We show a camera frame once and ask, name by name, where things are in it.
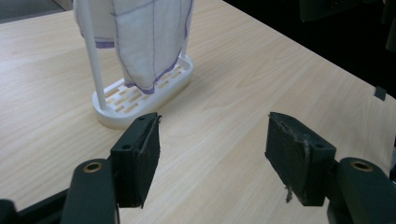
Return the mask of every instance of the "white towel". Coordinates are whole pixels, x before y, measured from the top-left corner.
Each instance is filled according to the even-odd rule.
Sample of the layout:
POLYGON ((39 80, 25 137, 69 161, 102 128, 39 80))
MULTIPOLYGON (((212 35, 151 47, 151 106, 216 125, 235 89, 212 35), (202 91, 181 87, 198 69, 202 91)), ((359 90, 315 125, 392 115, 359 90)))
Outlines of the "white towel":
MULTIPOLYGON (((97 48, 116 47, 127 87, 154 93, 188 38, 193 0, 88 0, 97 48)), ((80 13, 75 4, 76 22, 80 13)))

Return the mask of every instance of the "light wood tabletop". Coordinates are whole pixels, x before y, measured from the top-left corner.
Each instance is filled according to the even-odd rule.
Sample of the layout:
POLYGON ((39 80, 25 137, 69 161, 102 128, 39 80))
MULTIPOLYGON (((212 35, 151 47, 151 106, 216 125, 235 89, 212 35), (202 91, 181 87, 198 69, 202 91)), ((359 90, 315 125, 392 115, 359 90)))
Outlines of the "light wood tabletop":
MULTIPOLYGON (((103 126, 73 12, 0 25, 0 197, 18 210, 69 187, 84 161, 107 158, 122 130, 103 126)), ((122 76, 114 49, 98 51, 105 86, 122 76)), ((195 2, 189 86, 158 109, 161 157, 144 209, 121 223, 328 223, 303 207, 265 158, 271 111, 297 118, 384 172, 396 101, 220 0, 195 2)))

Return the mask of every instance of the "towel holder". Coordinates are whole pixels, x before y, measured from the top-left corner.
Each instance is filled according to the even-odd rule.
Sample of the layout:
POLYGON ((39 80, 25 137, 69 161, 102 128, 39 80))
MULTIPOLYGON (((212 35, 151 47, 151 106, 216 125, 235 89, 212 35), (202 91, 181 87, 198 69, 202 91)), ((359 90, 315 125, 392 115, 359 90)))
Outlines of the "towel holder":
POLYGON ((174 69, 164 74, 155 83, 155 93, 144 94, 137 87, 127 88, 123 84, 123 78, 104 88, 89 5, 87 0, 79 0, 76 4, 79 4, 78 7, 81 10, 81 32, 84 35, 95 85, 92 104, 97 119, 104 126, 125 130, 136 118, 156 112, 158 108, 166 104, 189 84, 193 63, 191 58, 186 55, 188 42, 188 39, 186 39, 174 69))

